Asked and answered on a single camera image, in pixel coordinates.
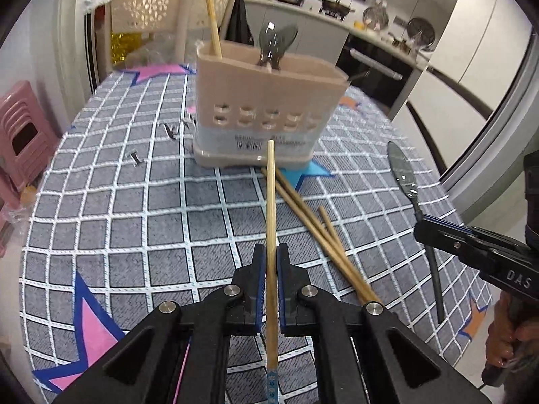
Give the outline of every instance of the tablecloth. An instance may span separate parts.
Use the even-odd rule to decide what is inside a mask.
[[[61,139],[30,218],[21,263],[21,326],[36,383],[49,402],[68,383],[55,375],[83,371],[95,350],[84,349],[80,337],[77,281],[112,318],[115,336],[162,301],[197,302],[228,284],[265,238],[260,171],[208,169],[193,159],[192,129],[180,119],[195,106],[196,77],[132,81],[132,74],[115,72],[97,88]],[[304,179],[300,194],[312,208],[327,208],[350,259],[386,306],[454,364],[470,341],[465,328],[472,313],[489,304],[488,287],[477,271],[437,251],[447,319],[436,323],[429,268],[412,234],[413,210],[389,169],[389,140],[413,165],[424,212],[457,223],[459,217],[375,104],[357,88],[346,96],[315,147],[314,160],[333,176]],[[179,126],[176,141],[163,123]],[[138,167],[134,151],[142,161]],[[277,229],[292,263],[305,267],[314,285],[357,302],[280,199]],[[264,366],[263,337],[233,337],[226,401],[264,401]],[[280,402],[316,400],[310,339],[279,337],[279,374]]]

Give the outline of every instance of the bamboo chopstick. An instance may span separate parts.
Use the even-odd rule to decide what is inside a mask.
[[[306,216],[309,218],[309,220],[312,222],[314,226],[316,226],[316,229],[320,231],[322,236],[325,238],[325,240],[330,243],[334,244],[333,238],[331,238],[330,234],[324,229],[324,226],[318,220],[318,217],[313,213],[313,210],[311,210],[307,204],[304,202],[304,200],[301,198],[300,193],[298,193],[292,185],[286,180],[284,175],[281,173],[281,171],[276,168],[275,176],[277,178],[277,181],[281,184],[283,189],[288,193],[288,195],[296,202],[297,206],[299,206],[302,211],[306,214]]]
[[[210,19],[211,46],[214,49],[214,54],[218,58],[222,58],[223,53],[221,52],[221,43],[219,41],[219,30],[217,29],[214,0],[206,0],[206,9]]]
[[[277,263],[274,141],[268,141],[266,198],[266,354],[268,402],[277,402]]]
[[[346,252],[344,251],[341,241],[339,240],[339,237],[335,233],[335,238],[332,237],[332,235],[325,230],[324,226],[316,217],[316,215],[313,213],[311,208],[307,206],[307,204],[304,202],[304,200],[301,198],[300,194],[293,189],[293,187],[290,185],[290,183],[286,180],[284,175],[281,173],[281,171],[277,168],[276,169],[276,178],[279,184],[281,184],[284,191],[289,195],[289,197],[295,202],[296,206],[300,211],[302,211],[305,216],[311,221],[313,227],[315,230],[317,230],[321,236],[324,238],[324,240],[333,246],[333,250],[335,250],[334,255],[330,255],[328,252],[326,252],[328,255],[330,255],[331,260],[336,264],[338,269],[341,271],[343,275],[347,278],[348,282],[354,287],[356,290],[357,296],[359,300],[362,303],[367,303],[370,301],[376,301],[380,302],[380,298],[374,293],[372,288],[364,281],[363,277],[359,273],[358,269],[350,262],[348,257],[346,256]],[[328,226],[328,230],[333,229],[333,226],[331,225],[331,222],[329,223],[331,228]],[[347,277],[344,271],[341,268],[347,268],[349,273],[353,275],[352,278]]]
[[[328,229],[329,234],[331,235],[331,238],[333,238],[333,240],[337,244],[337,248],[339,252],[346,255],[346,251],[342,247],[341,239],[339,238],[337,231],[333,227],[333,224],[331,223],[331,219],[329,218],[328,213],[325,212],[325,208],[322,205],[318,207],[318,212],[320,213],[320,216],[322,217],[322,220],[324,221],[325,227]]]
[[[264,169],[262,169],[262,173],[264,175],[267,174]],[[302,208],[300,208],[300,206],[296,203],[296,201],[287,193],[281,183],[276,182],[275,187],[277,192],[281,195],[287,205],[290,206],[290,209],[296,214],[296,216],[298,216],[298,218],[306,226],[309,232],[311,232],[312,236],[316,239],[318,244],[322,247],[324,252],[327,253],[333,263],[335,263],[335,266],[344,275],[344,277],[352,285],[352,287],[354,287],[359,300],[364,304],[370,301],[381,302],[378,296],[376,296],[372,288],[363,280],[358,270],[348,260],[348,258],[346,258],[346,256],[342,256],[337,251],[334,246],[333,240],[329,242],[325,239],[322,232],[320,232],[320,230],[312,222],[311,218],[306,214],[306,212],[303,211]]]

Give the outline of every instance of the oven handle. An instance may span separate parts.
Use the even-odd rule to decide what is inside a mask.
[[[370,58],[369,56],[358,52],[355,48],[345,48],[350,52],[350,56],[352,56],[352,58],[354,58],[355,60],[364,63],[365,65],[381,72],[383,75],[390,77],[393,80],[402,80],[402,74],[398,74],[398,72],[395,72],[391,68],[382,65],[378,61],[375,61],[373,58]]]

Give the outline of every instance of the black spoon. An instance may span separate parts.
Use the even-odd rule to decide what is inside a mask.
[[[266,66],[268,63],[274,70],[279,70],[279,62],[285,51],[290,48],[297,36],[297,26],[290,25],[280,30],[272,22],[268,22],[260,30],[258,43],[260,46],[260,60],[258,65]]]
[[[413,211],[416,215],[416,220],[423,219],[423,211],[419,207],[417,201],[417,183],[416,177],[413,175],[413,168],[408,159],[403,154],[402,150],[393,142],[387,143],[387,157],[391,172],[397,181],[397,184],[406,197],[412,202]],[[438,323],[441,324],[445,319],[444,312],[444,297],[441,291],[440,274],[438,273],[438,264],[436,263],[435,251],[431,246],[425,246],[425,255],[429,262],[429,269],[432,276],[432,285],[435,291],[436,313]]]

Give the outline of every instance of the countertop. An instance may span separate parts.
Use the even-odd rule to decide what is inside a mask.
[[[30,217],[21,320],[34,375],[49,402],[84,370],[78,361],[86,361],[78,346],[84,336],[101,336],[84,343],[95,360],[113,343],[107,336],[123,337],[160,302],[172,299],[183,306],[230,284],[235,269],[251,262],[255,243],[265,239],[266,182],[260,170],[195,163],[192,130],[181,118],[195,106],[196,76],[165,74],[138,85],[134,77],[114,72],[93,93],[61,139]],[[167,136],[163,123],[178,126],[177,139]],[[325,206],[351,262],[385,306],[454,364],[468,343],[459,330],[470,315],[470,298],[482,309],[490,293],[478,271],[437,251],[448,317],[440,326],[431,317],[429,266],[413,237],[413,208],[389,169],[388,140],[410,159],[425,213],[460,223],[447,193],[406,138],[355,87],[314,147],[314,160],[332,176],[305,178],[299,192],[309,206]],[[133,151],[139,166],[129,155]],[[277,237],[314,285],[357,303],[282,199]],[[91,309],[85,310],[84,323],[93,326],[87,333],[77,320],[82,298]],[[228,363],[228,402],[266,399],[260,337],[233,337]],[[305,395],[316,387],[316,369],[304,338],[279,335],[279,369],[288,400],[316,399]]]
[[[316,18],[317,20],[322,20],[328,24],[332,24],[336,27],[339,27],[341,29],[349,31],[352,35],[359,37],[367,42],[370,42],[371,44],[375,45],[378,48],[381,48],[382,50],[388,52],[389,54],[393,55],[397,59],[405,62],[411,67],[417,68],[419,70],[424,70],[427,65],[428,61],[421,58],[420,56],[417,57],[417,60],[414,59],[412,56],[407,55],[397,48],[393,47],[390,44],[390,39],[384,39],[381,35],[377,34],[374,31],[369,30],[360,30],[353,26],[346,25],[342,21],[336,20],[334,18],[331,18],[330,16],[323,15],[318,13],[318,11],[314,10],[308,10],[301,6],[295,6],[288,3],[281,3],[276,0],[244,0],[246,3],[255,3],[260,5],[266,5],[271,7],[278,7],[279,9],[288,10],[292,12],[297,12],[301,15],[311,16],[313,18]]]

